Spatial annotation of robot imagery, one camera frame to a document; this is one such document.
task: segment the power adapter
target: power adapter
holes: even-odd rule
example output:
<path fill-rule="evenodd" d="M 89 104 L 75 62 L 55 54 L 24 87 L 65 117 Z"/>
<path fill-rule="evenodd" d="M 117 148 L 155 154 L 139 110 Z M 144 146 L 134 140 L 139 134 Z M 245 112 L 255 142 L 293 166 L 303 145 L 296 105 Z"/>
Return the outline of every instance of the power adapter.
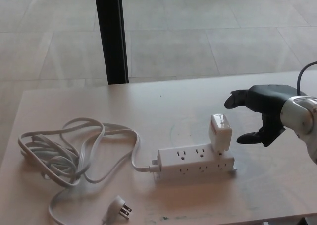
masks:
<path fill-rule="evenodd" d="M 229 147 L 232 129 L 223 114 L 211 116 L 211 143 L 195 146 L 159 149 L 153 165 L 160 167 L 157 179 L 177 179 L 204 176 L 234 169 L 234 157 Z"/>

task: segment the robotic hand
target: robotic hand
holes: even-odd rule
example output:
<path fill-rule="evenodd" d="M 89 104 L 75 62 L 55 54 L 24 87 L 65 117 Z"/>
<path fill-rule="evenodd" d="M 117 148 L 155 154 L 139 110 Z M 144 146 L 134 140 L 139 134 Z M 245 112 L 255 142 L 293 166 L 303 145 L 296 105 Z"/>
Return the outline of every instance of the robotic hand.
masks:
<path fill-rule="evenodd" d="M 317 98 L 299 92 L 288 85 L 255 85 L 231 92 L 224 103 L 226 108 L 246 106 L 261 113 L 263 121 L 258 132 L 244 134 L 237 142 L 267 147 L 288 127 L 306 143 L 309 156 L 317 164 Z"/>

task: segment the tile floor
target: tile floor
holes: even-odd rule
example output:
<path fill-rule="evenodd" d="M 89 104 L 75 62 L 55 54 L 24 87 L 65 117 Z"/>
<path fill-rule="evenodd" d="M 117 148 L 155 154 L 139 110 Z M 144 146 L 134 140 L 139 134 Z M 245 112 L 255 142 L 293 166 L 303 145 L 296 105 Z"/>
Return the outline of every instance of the tile floor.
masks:
<path fill-rule="evenodd" d="M 123 0 L 130 82 L 299 70 L 317 0 Z M 24 90 L 106 85 L 95 0 L 0 0 L 0 163 Z"/>

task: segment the white table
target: white table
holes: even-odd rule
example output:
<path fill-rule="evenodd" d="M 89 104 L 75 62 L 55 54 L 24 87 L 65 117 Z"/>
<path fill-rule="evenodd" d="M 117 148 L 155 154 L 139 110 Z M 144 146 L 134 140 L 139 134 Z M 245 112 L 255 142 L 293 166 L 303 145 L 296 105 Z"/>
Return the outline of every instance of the white table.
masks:
<path fill-rule="evenodd" d="M 223 106 L 232 90 L 254 84 L 295 86 L 297 74 L 25 92 L 0 170 L 0 224 L 52 224 L 47 205 L 61 188 L 24 163 L 17 137 L 25 131 L 59 129 L 81 116 L 135 129 L 142 138 L 136 162 L 148 165 L 158 148 L 208 142 L 210 115 L 225 113 L 234 130 L 231 149 L 238 171 L 235 178 L 226 175 L 205 183 L 155 184 L 152 174 L 133 171 L 125 163 L 100 193 L 58 205 L 56 213 L 70 225 L 100 224 L 117 194 L 133 209 L 132 225 L 223 225 L 316 214 L 317 167 L 304 143 L 287 130 L 268 148 L 236 144 L 237 136 L 261 127 L 261 116 Z M 317 71 L 307 71 L 302 90 L 317 95 L 315 79 Z M 129 141 L 102 147 L 93 173 L 105 171 L 129 147 Z"/>

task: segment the power cord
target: power cord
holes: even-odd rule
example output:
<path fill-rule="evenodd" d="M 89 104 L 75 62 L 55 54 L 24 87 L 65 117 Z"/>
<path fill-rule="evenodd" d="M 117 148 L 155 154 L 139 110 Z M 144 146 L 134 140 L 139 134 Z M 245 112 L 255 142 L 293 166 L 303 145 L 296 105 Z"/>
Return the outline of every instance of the power cord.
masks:
<path fill-rule="evenodd" d="M 304 73 L 304 71 L 308 68 L 308 67 L 310 67 L 310 66 L 312 66 L 312 65 L 316 65 L 317 64 L 317 61 L 314 61 L 314 62 L 312 62 L 312 63 L 309 63 L 308 65 L 306 65 L 300 72 L 299 72 L 299 75 L 298 75 L 298 78 L 297 78 L 297 86 L 296 86 L 296 90 L 297 90 L 297 95 L 299 96 L 299 95 L 301 95 L 301 79 L 302 79 L 302 75 L 303 75 L 303 73 Z"/>
<path fill-rule="evenodd" d="M 98 132 L 85 140 L 81 145 L 80 151 L 78 151 L 74 145 L 64 138 L 63 135 L 83 128 L 98 129 Z M 102 138 L 118 134 L 132 136 L 135 139 L 134 148 L 122 156 L 104 176 L 98 179 L 90 178 L 87 175 L 87 170 L 93 162 L 94 155 Z M 46 136 L 48 135 L 59 135 L 63 145 L 47 138 Z M 31 139 L 31 141 L 29 140 L 29 142 L 24 142 L 27 138 Z M 86 151 L 88 145 L 91 145 L 91 143 L 93 145 L 91 146 L 90 153 L 87 155 Z M 121 162 L 129 157 L 131 157 L 132 167 L 136 171 L 160 171 L 158 165 L 149 165 L 147 167 L 137 167 L 135 165 L 135 156 L 138 148 L 140 147 L 140 136 L 136 131 L 122 125 L 101 123 L 91 118 L 75 118 L 67 122 L 61 130 L 23 133 L 18 139 L 18 144 L 21 147 L 21 153 L 26 161 L 36 166 L 41 171 L 41 175 L 44 179 L 51 179 L 65 189 L 77 186 L 82 176 L 89 183 L 100 183 L 106 179 Z M 66 224 L 54 216 L 53 206 L 57 203 L 58 198 L 63 191 L 57 193 L 49 204 L 49 214 L 59 225 Z"/>

